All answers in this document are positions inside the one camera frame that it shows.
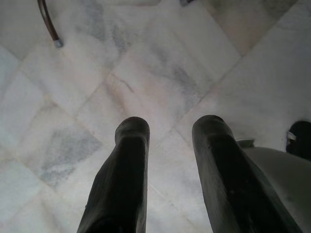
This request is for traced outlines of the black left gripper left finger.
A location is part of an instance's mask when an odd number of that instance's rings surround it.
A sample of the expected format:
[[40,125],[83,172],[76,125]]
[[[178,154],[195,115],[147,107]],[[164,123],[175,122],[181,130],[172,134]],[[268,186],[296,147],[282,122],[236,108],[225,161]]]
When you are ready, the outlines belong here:
[[145,233],[150,129],[129,117],[95,176],[77,233]]

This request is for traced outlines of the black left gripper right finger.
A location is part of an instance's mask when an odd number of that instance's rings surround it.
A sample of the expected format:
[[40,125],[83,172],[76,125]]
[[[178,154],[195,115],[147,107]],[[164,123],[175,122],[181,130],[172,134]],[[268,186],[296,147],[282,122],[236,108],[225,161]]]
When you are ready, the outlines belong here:
[[199,118],[192,143],[213,233],[302,233],[220,117]]

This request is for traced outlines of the black robot foot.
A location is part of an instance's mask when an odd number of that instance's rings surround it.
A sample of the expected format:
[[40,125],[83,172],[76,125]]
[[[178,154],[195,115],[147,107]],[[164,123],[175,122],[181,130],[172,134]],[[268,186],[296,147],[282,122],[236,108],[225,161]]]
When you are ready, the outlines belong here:
[[311,162],[311,122],[301,120],[290,127],[286,152]]

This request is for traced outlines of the dark brown chair leg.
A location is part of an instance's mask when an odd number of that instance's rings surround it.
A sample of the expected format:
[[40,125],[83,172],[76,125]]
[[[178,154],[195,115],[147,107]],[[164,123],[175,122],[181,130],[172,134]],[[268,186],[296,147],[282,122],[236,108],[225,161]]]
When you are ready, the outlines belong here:
[[55,45],[56,48],[61,48],[63,47],[63,42],[58,36],[58,33],[53,25],[53,22],[50,18],[50,14],[46,5],[46,0],[37,0],[37,4],[42,16],[42,19],[46,25],[46,28],[52,38],[52,41]]

